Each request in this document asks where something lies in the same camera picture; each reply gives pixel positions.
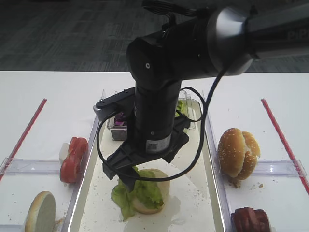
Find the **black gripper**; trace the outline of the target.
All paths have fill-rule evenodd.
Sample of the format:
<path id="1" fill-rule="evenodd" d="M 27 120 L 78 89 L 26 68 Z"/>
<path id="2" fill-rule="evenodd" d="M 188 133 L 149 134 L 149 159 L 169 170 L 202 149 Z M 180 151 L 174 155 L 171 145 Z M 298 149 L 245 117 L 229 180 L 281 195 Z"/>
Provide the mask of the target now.
<path id="1" fill-rule="evenodd" d="M 178 151 L 189 142 L 189 136 L 183 132 L 185 126 L 189 126 L 189 119 L 176 117 L 172 132 L 166 139 L 146 142 L 137 139 L 133 131 L 134 122 L 132 119 L 130 121 L 132 125 L 127 139 L 107 159 L 102 159 L 102 168 L 110 180 L 117 175 L 127 190 L 132 192 L 139 177 L 136 165 L 157 159 L 171 163 Z"/>

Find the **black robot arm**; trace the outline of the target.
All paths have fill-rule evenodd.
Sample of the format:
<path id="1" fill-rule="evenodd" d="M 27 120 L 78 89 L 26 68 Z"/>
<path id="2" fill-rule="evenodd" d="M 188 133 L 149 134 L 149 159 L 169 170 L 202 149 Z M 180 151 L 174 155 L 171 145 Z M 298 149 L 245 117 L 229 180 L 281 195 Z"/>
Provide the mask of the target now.
<path id="1" fill-rule="evenodd" d="M 133 190 L 134 167 L 155 159 L 170 163 L 188 141 L 191 120 L 175 116 L 183 80 L 214 77 L 202 100 L 201 123 L 220 79 L 245 72 L 254 60 L 298 56 L 309 52 L 309 3 L 303 1 L 264 14 L 235 7 L 189 11 L 177 5 L 145 0 L 143 7 L 169 17 L 158 32 L 136 38 L 126 51 L 135 86 L 96 103 L 101 123 L 123 113 L 127 138 L 102 168 Z"/>

